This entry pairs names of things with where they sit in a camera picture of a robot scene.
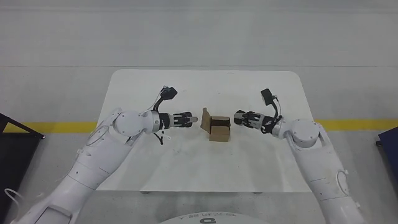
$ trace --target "black stand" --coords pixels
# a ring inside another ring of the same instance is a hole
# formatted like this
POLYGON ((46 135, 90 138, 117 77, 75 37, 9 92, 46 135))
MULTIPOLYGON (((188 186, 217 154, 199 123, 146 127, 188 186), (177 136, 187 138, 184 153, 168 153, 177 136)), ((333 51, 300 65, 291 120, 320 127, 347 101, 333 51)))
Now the black stand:
POLYGON ((30 160, 40 140, 45 136, 1 113, 0 131, 0 223, 3 223, 12 202, 4 193, 4 189, 18 191, 30 160), (8 123, 27 132, 3 133, 8 123))

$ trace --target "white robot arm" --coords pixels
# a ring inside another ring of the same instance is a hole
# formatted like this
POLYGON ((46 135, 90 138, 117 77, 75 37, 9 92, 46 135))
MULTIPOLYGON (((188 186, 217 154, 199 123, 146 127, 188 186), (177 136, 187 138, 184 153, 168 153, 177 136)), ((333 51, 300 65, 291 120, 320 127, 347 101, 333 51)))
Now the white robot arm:
POLYGON ((288 141, 303 178, 318 200, 327 224, 365 224, 358 205, 349 194, 344 169, 323 127, 313 121, 296 119, 285 121, 278 115, 276 96, 266 89, 262 96, 266 105, 272 105, 275 116, 238 111, 234 122, 260 129, 288 141))
MULTIPOLYGON (((176 94, 174 88, 164 87, 153 110, 142 114, 115 109, 91 133, 58 187, 13 223, 74 224, 88 197, 116 171, 142 133, 156 135, 157 131, 170 127, 191 127, 198 120, 190 112, 173 115, 158 112, 160 103, 176 94), (119 134, 126 137, 125 142, 116 138, 119 134)), ((163 137, 156 136, 163 144, 163 137)))

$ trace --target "yellow floor stripe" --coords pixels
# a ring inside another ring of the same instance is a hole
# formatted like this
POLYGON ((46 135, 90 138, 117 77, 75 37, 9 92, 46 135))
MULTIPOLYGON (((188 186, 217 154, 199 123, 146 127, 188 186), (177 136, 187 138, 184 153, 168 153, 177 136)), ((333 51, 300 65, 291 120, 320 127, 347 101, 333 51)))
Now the yellow floor stripe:
MULTIPOLYGON (((26 122, 29 128, 43 134, 48 133, 90 133, 95 129, 97 122, 26 122)), ((18 133, 21 129, 8 124, 5 133, 18 133)))
MULTIPOLYGON (((316 119, 327 131, 388 130, 398 126, 398 119, 316 119)), ((27 122, 24 125, 43 134, 49 133, 90 133, 96 122, 27 122)), ((21 130, 8 124, 5 133, 21 130)))

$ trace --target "white table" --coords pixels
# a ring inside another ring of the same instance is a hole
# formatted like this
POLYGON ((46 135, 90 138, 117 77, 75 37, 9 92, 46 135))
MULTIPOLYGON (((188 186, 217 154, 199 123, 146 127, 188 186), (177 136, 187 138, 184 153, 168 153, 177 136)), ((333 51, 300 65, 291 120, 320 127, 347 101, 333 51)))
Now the white table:
POLYGON ((142 111, 159 90, 172 86, 178 95, 160 112, 191 111, 192 128, 166 131, 161 146, 144 135, 120 168, 98 190, 190 192, 309 192, 286 141, 231 123, 229 142, 209 142, 200 129, 201 112, 230 116, 237 110, 274 115, 260 91, 270 88, 287 119, 312 119, 299 77, 293 72, 118 70, 112 76, 99 121, 116 107, 142 111))

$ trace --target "cardboard box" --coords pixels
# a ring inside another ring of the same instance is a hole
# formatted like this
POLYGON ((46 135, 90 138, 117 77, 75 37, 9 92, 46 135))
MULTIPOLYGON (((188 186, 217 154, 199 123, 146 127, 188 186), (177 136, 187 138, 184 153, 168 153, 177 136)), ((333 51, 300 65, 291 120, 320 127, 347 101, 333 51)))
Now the cardboard box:
POLYGON ((209 133, 209 140, 228 142, 231 132, 231 120, 224 116, 210 116, 207 108, 203 109, 200 127, 209 133))

